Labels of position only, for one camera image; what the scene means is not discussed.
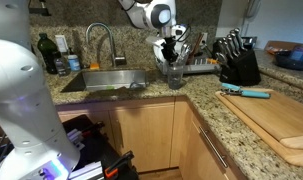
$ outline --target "wall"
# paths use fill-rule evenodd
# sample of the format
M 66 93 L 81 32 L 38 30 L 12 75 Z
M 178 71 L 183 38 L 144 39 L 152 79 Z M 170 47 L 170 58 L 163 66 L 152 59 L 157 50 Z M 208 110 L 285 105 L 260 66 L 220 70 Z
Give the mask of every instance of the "wall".
M 258 36 L 256 47 L 263 49 L 269 40 L 303 43 L 303 0 L 261 0 L 255 19 L 247 21 L 247 36 Z M 241 27 L 247 0 L 223 0 L 217 37 Z
M 190 43 L 195 41 L 199 32 L 208 32 L 209 43 L 214 41 L 221 3 L 221 0 L 176 0 L 177 23 L 192 27 Z M 46 4 L 51 17 L 30 15 L 33 47 L 39 40 L 39 32 L 48 33 L 52 40 L 55 34 L 63 34 L 84 63 L 99 59 L 102 67 L 110 67 L 109 39 L 103 28 L 93 29 L 89 45 L 84 42 L 86 28 L 93 22 L 103 22 L 114 34 L 117 54 L 125 54 L 129 66 L 155 64 L 152 46 L 146 44 L 145 39 L 156 35 L 157 31 L 133 28 L 117 0 L 56 0 Z M 37 6 L 38 1 L 32 1 L 31 7 Z

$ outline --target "wooden cutting board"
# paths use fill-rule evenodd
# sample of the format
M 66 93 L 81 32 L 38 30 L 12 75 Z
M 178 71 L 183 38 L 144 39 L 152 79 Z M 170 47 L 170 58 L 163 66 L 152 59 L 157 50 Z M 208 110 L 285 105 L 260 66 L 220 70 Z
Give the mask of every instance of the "wooden cutting board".
M 270 99 L 216 96 L 287 162 L 303 166 L 303 104 L 269 89 Z

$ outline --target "sponge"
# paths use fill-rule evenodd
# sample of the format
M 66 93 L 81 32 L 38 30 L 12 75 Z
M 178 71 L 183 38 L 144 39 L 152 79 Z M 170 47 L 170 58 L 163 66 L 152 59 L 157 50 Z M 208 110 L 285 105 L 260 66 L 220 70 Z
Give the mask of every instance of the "sponge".
M 99 63 L 91 63 L 90 64 L 90 69 L 91 70 L 100 69 L 100 64 Z

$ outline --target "cup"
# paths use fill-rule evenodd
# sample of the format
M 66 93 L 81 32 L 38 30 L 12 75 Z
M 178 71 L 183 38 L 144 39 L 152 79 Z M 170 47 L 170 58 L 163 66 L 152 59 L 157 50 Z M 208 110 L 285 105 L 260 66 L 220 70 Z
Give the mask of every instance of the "cup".
M 169 88 L 180 89 L 182 87 L 183 66 L 169 66 L 167 76 Z

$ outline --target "bowl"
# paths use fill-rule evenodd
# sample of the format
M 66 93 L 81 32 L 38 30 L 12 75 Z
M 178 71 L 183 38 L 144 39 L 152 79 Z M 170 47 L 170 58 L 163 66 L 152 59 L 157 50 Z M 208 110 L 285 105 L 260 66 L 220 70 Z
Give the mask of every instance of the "bowl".
M 303 70 L 303 61 L 290 59 L 291 51 L 279 51 L 275 54 L 275 65 L 292 70 Z

